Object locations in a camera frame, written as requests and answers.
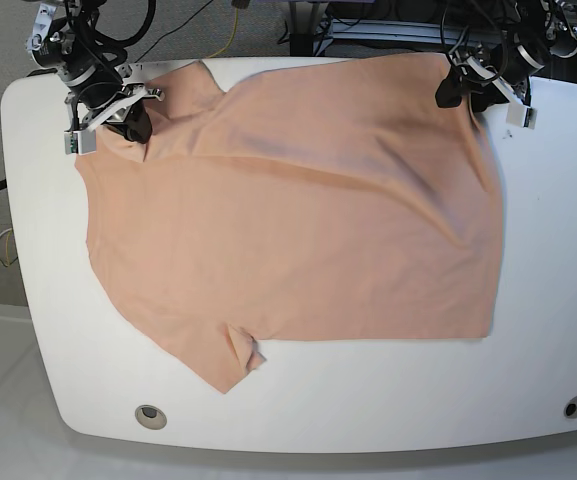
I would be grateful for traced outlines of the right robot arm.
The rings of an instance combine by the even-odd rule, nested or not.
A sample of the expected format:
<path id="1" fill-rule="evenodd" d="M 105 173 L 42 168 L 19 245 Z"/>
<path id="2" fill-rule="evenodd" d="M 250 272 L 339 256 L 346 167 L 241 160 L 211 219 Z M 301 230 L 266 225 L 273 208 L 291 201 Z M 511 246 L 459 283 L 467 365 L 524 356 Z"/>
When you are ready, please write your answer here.
<path id="1" fill-rule="evenodd" d="M 137 32 L 115 39 L 97 30 L 101 1 L 40 1 L 26 50 L 43 70 L 67 87 L 69 128 L 65 151 L 84 155 L 96 150 L 96 130 L 107 127 L 133 143 L 146 144 L 152 123 L 144 101 L 161 100 L 163 91 L 131 82 L 127 48 L 149 30 L 156 3 L 147 3 Z"/>

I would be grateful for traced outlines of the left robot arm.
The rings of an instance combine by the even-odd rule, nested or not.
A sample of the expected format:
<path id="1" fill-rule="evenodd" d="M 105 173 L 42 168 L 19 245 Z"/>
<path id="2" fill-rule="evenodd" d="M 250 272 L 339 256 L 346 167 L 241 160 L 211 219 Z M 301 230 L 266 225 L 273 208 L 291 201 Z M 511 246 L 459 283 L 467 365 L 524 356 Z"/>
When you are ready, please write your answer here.
<path id="1" fill-rule="evenodd" d="M 438 107 L 468 99 L 482 113 L 506 104 L 527 125 L 536 115 L 531 77 L 555 57 L 577 54 L 577 12 L 566 1 L 468 1 L 457 13 L 447 1 L 439 39 L 449 71 L 435 93 Z"/>

